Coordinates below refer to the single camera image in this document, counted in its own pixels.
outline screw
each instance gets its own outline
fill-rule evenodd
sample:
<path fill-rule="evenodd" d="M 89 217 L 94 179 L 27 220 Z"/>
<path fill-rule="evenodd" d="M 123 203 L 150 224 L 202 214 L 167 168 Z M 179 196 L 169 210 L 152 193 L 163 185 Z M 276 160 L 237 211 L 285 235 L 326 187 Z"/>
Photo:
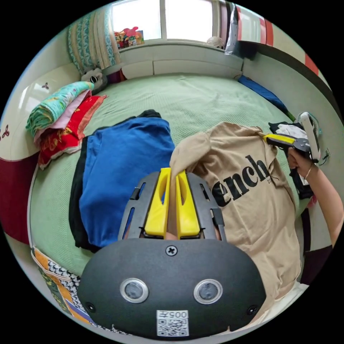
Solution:
<path fill-rule="evenodd" d="M 86 308 L 91 312 L 94 313 L 96 311 L 95 306 L 91 302 L 86 302 Z"/>
<path fill-rule="evenodd" d="M 246 313 L 247 315 L 254 315 L 257 313 L 257 311 L 258 311 L 258 306 L 253 305 L 246 311 Z"/>
<path fill-rule="evenodd" d="M 175 246 L 167 246 L 165 252 L 167 255 L 172 257 L 177 254 L 178 250 Z"/>

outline pink cloth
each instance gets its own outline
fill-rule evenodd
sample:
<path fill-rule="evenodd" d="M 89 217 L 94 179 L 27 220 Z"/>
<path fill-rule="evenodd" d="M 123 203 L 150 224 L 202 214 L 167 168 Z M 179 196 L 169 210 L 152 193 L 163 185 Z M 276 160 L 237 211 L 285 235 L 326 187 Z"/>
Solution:
<path fill-rule="evenodd" d="M 50 126 L 47 128 L 38 130 L 33 139 L 33 143 L 36 145 L 40 144 L 40 137 L 47 129 L 65 129 L 68 122 L 70 121 L 73 112 L 79 107 L 79 105 L 88 97 L 92 95 L 91 90 L 84 91 L 79 94 L 65 109 L 64 113 Z"/>
<path fill-rule="evenodd" d="M 315 197 L 315 195 L 312 196 L 312 198 L 310 199 L 308 205 L 307 205 L 307 208 L 312 208 L 316 205 L 317 203 L 317 199 Z"/>

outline black lettering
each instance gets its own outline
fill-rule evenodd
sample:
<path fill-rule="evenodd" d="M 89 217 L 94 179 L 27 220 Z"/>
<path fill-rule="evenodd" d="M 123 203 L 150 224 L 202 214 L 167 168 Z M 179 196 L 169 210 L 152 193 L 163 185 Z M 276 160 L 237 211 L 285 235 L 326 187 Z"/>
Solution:
<path fill-rule="evenodd" d="M 257 172 L 261 182 L 269 176 L 269 171 L 261 160 L 258 160 L 257 162 L 255 162 L 252 159 L 251 155 L 247 155 L 245 158 L 251 163 L 251 165 L 253 166 L 253 168 Z"/>
<path fill-rule="evenodd" d="M 248 189 L 246 188 L 245 184 L 243 183 L 241 177 L 239 174 L 235 173 L 232 177 L 226 178 L 223 180 L 228 188 L 230 193 L 232 194 L 233 201 L 237 200 L 240 198 L 242 195 L 248 192 Z M 239 189 L 242 194 L 240 194 L 239 190 L 235 186 L 234 182 L 236 182 L 237 186 L 239 186 Z"/>
<path fill-rule="evenodd" d="M 222 185 L 220 182 L 215 183 L 215 185 L 212 188 L 211 193 L 214 196 L 215 201 L 219 207 L 224 207 L 225 205 L 227 205 L 231 201 L 231 198 L 227 202 L 225 201 L 224 195 L 226 195 L 228 193 L 228 191 L 224 187 L 224 185 Z"/>
<path fill-rule="evenodd" d="M 258 177 L 257 180 L 254 182 L 248 174 L 254 176 L 254 170 L 250 166 L 247 166 L 243 169 L 243 180 L 249 187 L 255 187 L 258 184 Z"/>

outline beige t-shirt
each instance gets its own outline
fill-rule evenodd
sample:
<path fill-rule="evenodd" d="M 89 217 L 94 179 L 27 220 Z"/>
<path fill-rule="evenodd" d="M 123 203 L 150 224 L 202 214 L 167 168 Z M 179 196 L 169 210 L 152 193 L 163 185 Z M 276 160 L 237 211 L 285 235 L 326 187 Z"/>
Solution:
<path fill-rule="evenodd" d="M 171 161 L 168 231 L 175 234 L 175 177 L 184 169 L 203 178 L 222 209 L 227 241 L 255 262 L 266 301 L 252 321 L 291 290 L 301 271 L 292 191 L 262 130 L 220 123 L 184 139 Z"/>

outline windowsill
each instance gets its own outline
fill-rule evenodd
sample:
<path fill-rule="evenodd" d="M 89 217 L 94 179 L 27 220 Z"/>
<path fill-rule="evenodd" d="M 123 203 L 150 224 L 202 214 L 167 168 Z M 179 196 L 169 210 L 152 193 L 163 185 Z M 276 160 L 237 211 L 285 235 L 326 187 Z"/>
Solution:
<path fill-rule="evenodd" d="M 202 43 L 202 42 L 194 42 L 194 41 L 190 41 L 190 40 L 162 40 L 162 39 L 151 39 L 146 41 L 144 44 L 140 44 L 137 46 L 132 46 L 132 47 L 127 47 L 127 48 L 123 48 L 123 49 L 119 49 L 119 53 L 123 52 L 123 51 L 127 51 L 127 50 L 131 50 L 131 49 L 138 49 L 138 48 L 143 48 L 143 47 L 153 47 L 153 46 L 161 46 L 161 45 L 171 45 L 171 46 L 193 46 L 193 47 L 202 47 L 202 48 L 206 48 L 206 49 L 212 49 L 212 50 L 217 50 L 217 51 L 221 51 L 221 52 L 225 52 L 224 49 L 220 49 L 220 48 L 216 48 L 213 47 L 211 45 L 208 45 L 206 43 Z"/>

